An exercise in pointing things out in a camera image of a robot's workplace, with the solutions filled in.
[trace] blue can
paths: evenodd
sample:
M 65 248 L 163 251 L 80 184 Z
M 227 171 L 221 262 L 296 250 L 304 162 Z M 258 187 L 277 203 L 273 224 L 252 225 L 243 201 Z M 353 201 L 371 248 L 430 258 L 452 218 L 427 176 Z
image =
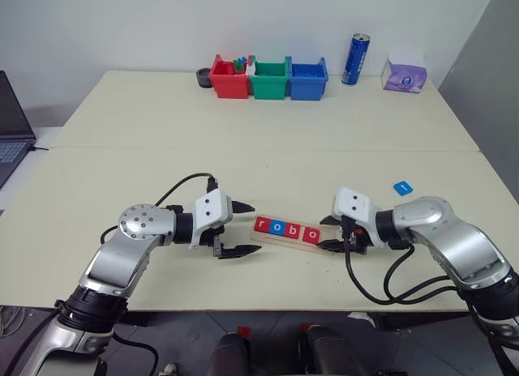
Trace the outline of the blue can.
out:
M 354 38 L 351 39 L 350 53 L 348 53 L 344 74 L 342 74 L 342 83 L 349 86 L 357 84 L 369 44 L 370 37 L 367 34 L 354 34 Z

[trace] red storage bin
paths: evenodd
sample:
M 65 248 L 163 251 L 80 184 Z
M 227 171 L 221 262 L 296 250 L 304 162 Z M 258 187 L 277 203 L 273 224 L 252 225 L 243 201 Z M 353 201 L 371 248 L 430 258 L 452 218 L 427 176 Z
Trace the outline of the red storage bin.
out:
M 214 58 L 209 78 L 214 91 L 219 98 L 248 98 L 251 93 L 249 77 L 245 74 L 247 64 L 243 64 L 243 70 L 235 71 L 233 62 L 226 62 L 219 54 Z

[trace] laptop keyboard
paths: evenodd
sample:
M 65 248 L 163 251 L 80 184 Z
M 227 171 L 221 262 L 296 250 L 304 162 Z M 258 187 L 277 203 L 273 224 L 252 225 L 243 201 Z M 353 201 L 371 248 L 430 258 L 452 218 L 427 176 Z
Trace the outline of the laptop keyboard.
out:
M 0 163 L 12 163 L 27 143 L 0 143 Z

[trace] plastic bin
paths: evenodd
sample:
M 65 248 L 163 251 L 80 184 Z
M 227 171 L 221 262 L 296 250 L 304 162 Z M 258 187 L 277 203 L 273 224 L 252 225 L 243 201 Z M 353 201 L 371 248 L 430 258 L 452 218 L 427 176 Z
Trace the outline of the plastic bin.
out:
M 224 61 L 219 54 L 214 58 L 209 78 L 219 98 L 244 99 L 251 93 L 251 85 L 245 69 L 235 71 L 233 62 Z
M 289 65 L 289 56 L 285 57 L 285 62 L 255 62 L 255 73 L 251 76 L 254 98 L 285 99 Z
M 292 64 L 290 61 L 289 92 L 292 100 L 321 100 L 328 82 L 326 62 L 317 64 Z

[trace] blue square tile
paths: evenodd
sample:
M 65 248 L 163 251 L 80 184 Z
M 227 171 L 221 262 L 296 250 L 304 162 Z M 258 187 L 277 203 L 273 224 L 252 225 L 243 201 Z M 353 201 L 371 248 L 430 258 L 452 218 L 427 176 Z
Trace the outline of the blue square tile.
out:
M 411 187 L 406 181 L 399 182 L 395 184 L 392 188 L 400 194 L 400 196 L 404 196 L 413 192 L 413 187 Z
M 277 236 L 282 236 L 285 234 L 285 226 L 286 222 L 283 222 L 282 220 L 272 220 L 268 232 Z

